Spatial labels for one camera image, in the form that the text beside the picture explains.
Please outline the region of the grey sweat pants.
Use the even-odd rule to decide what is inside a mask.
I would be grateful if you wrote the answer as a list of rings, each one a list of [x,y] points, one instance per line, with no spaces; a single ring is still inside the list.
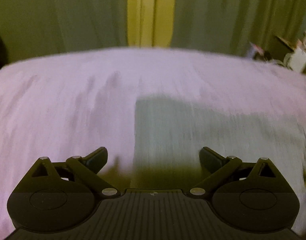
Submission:
[[[262,114],[232,115],[154,97],[136,102],[132,187],[192,187],[205,175],[199,162],[203,147],[245,162],[267,157],[294,191],[304,186],[306,131],[297,120]]]

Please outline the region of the pink plush bed blanket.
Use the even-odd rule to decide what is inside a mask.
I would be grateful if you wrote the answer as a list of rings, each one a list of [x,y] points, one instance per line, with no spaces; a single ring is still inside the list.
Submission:
[[[154,97],[232,115],[293,118],[306,131],[306,76],[270,63],[115,48],[7,65],[0,70],[0,239],[14,229],[8,197],[41,156],[64,161],[104,146],[109,159],[101,178],[120,190],[132,187],[136,102]],[[305,185],[296,193],[293,230],[306,237]]]

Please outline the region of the yellow curtain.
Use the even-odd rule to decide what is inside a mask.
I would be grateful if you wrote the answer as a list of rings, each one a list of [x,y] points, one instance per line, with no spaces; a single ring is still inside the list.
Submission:
[[[173,35],[176,0],[128,0],[128,45],[169,47]]]

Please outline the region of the dark bedside stand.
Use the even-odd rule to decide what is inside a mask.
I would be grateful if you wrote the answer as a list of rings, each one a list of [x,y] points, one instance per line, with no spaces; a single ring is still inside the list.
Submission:
[[[274,35],[265,47],[265,51],[269,52],[272,59],[282,61],[288,53],[294,52],[294,47],[284,38]]]

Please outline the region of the grey-green curtain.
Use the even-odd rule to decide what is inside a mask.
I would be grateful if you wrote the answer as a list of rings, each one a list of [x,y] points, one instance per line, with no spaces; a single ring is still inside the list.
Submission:
[[[0,0],[7,62],[128,45],[128,0]],[[176,0],[169,47],[241,56],[274,35],[294,40],[306,0]]]

